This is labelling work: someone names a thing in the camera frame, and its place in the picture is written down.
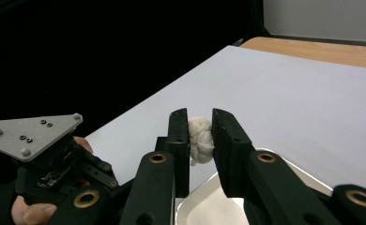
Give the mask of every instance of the white tabletop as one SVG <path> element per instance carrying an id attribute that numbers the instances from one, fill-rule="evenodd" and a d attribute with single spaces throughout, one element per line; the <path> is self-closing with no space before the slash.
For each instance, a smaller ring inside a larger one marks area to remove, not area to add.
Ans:
<path id="1" fill-rule="evenodd" d="M 112 99 L 108 104 L 117 105 Z M 124 184 L 157 137 L 167 135 L 170 113 L 182 108 L 208 119 L 213 108 L 230 112 L 255 147 L 273 150 L 332 188 L 366 188 L 364 67 L 228 46 L 86 138 Z M 190 190 L 215 172 L 213 160 L 191 167 Z"/>

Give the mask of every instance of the human hand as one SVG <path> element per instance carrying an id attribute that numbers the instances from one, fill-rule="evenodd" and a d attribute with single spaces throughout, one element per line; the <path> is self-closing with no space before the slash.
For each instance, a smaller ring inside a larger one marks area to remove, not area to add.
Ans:
<path id="1" fill-rule="evenodd" d="M 93 149 L 85 138 L 74 137 L 76 143 L 93 154 Z M 16 225 L 46 225 L 57 207 L 50 203 L 27 205 L 22 196 L 18 196 L 11 208 L 11 216 Z"/>

